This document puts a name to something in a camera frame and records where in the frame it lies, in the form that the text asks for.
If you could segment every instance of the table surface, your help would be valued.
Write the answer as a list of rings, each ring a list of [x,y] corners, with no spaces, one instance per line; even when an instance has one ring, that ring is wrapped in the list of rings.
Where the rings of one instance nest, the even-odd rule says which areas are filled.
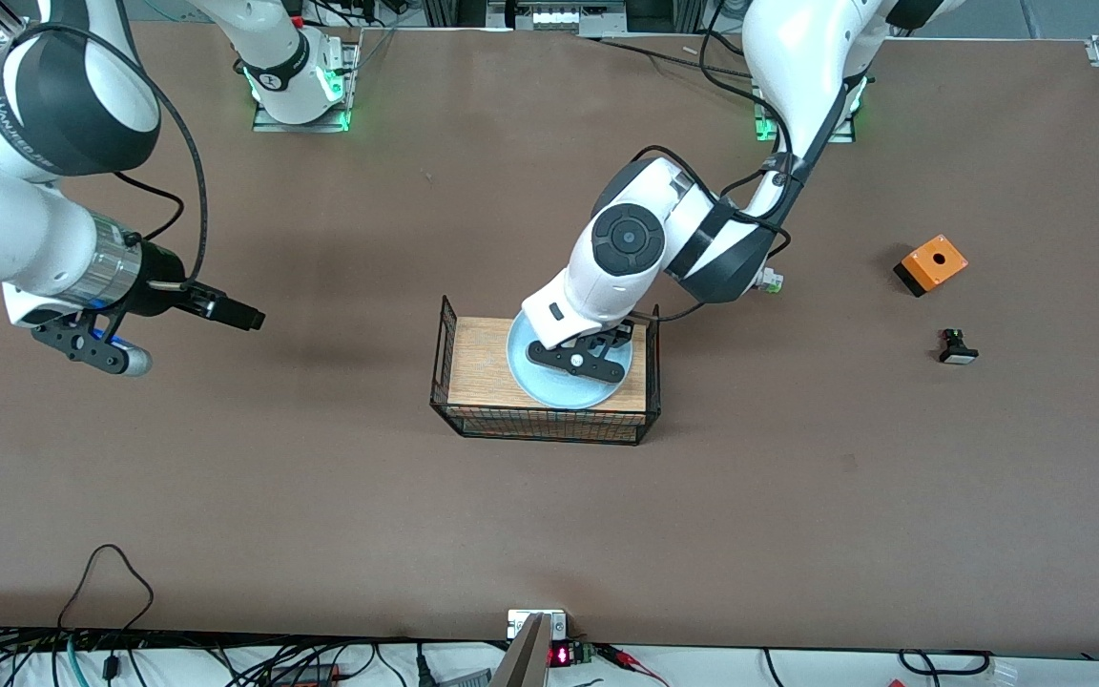
[[[204,281],[269,318],[134,319],[155,369],[114,379],[0,303],[0,625],[52,623],[110,540],[154,584],[149,627],[486,639],[560,606],[608,642],[1099,652],[1080,44],[886,45],[858,144],[791,213],[785,290],[664,325],[663,418],[630,448],[453,435],[428,408],[441,296],[514,314],[646,144],[744,176],[767,152],[745,103],[567,35],[401,32],[348,134],[251,134],[213,26],[136,38],[206,159]],[[166,125],[138,176],[195,199],[182,145]],[[67,190],[144,229],[169,212],[110,177]],[[891,266],[936,234],[972,264],[917,300]],[[654,301],[689,303],[668,279]],[[976,365],[935,362],[950,326]],[[69,622],[141,600],[104,561]]]

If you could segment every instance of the white robot link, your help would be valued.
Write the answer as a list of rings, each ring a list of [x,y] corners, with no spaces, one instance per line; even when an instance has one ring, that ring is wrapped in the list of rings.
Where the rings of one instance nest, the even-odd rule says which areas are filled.
[[[593,347],[589,336],[619,325],[659,272],[698,303],[724,303],[751,287],[777,286],[780,277],[766,265],[777,228],[858,98],[890,26],[914,30],[963,2],[752,0],[742,27],[745,62],[781,131],[750,204],[741,212],[717,199],[675,162],[636,157],[601,192],[567,268],[524,300],[523,317],[542,344],[531,344],[531,357],[595,377],[589,370],[597,361],[586,355]],[[557,356],[555,365],[544,348],[563,344],[581,355]],[[533,356],[533,348],[541,355]]]
[[[340,99],[320,87],[328,40],[297,30],[279,0],[195,4],[270,85],[257,97],[275,119],[310,121]],[[121,0],[40,0],[42,23],[0,47],[0,282],[12,324],[69,359],[140,375],[149,355],[114,335],[126,313],[178,308],[243,330],[265,315],[196,281],[197,263],[187,277],[176,254],[58,191],[62,177],[134,169],[155,147],[160,112],[123,62],[138,64],[125,16]]]

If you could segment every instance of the gray floor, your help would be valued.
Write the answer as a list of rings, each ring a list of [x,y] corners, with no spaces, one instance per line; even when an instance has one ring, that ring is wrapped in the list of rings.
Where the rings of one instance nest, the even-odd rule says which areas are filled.
[[[33,0],[9,0],[18,10]],[[207,21],[185,0],[126,0],[131,18]],[[1087,38],[1099,32],[1099,0],[967,0],[917,35],[941,38]]]

